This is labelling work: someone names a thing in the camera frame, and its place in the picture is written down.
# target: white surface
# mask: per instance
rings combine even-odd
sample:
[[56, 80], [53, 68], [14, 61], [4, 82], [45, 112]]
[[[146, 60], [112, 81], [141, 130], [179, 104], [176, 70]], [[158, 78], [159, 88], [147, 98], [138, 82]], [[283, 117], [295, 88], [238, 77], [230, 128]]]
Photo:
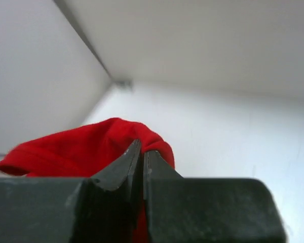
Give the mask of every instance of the white surface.
[[0, 1], [0, 152], [78, 126], [108, 81], [53, 1]]
[[304, 103], [136, 84], [113, 88], [85, 124], [142, 122], [185, 177], [254, 177], [272, 191], [290, 242], [304, 243]]
[[66, 0], [116, 79], [304, 98], [304, 0]]

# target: red fabric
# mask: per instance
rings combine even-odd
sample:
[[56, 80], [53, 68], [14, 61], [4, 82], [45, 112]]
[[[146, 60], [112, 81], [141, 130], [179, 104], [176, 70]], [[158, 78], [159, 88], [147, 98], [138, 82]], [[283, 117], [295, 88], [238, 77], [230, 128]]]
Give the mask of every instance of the red fabric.
[[[142, 153], [158, 150], [174, 168], [172, 149], [158, 134], [142, 123], [111, 118], [22, 143], [0, 161], [0, 171], [29, 177], [90, 177], [121, 156], [135, 139], [140, 139]], [[142, 211], [133, 242], [147, 241]]]

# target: cloth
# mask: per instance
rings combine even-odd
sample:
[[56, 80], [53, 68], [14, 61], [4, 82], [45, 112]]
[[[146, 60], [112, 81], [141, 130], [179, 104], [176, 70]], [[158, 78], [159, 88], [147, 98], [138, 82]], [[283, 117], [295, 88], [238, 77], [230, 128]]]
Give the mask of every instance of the cloth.
[[[22, 143], [0, 161], [0, 171], [28, 177], [90, 177], [121, 156], [135, 140], [141, 153], [157, 150], [174, 168], [172, 149], [142, 123], [111, 118]], [[148, 242], [144, 209], [133, 242]]]

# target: gray wall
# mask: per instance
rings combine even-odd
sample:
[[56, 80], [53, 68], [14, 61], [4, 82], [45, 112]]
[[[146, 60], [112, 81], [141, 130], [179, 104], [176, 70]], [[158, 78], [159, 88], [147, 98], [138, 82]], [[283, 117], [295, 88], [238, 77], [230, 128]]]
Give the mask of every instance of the gray wall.
[[79, 126], [109, 78], [53, 1], [0, 1], [0, 152]]

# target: red cloth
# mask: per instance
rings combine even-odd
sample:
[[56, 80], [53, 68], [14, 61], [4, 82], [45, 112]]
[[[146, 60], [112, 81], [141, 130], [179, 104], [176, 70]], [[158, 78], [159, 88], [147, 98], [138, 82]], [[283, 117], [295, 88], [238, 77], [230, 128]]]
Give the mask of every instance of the red cloth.
[[[90, 177], [121, 156], [135, 139], [141, 141], [141, 153], [157, 150], [174, 168], [172, 149], [158, 134], [142, 123], [111, 118], [22, 143], [0, 161], [0, 171], [29, 177]], [[144, 211], [133, 242], [148, 242]]]

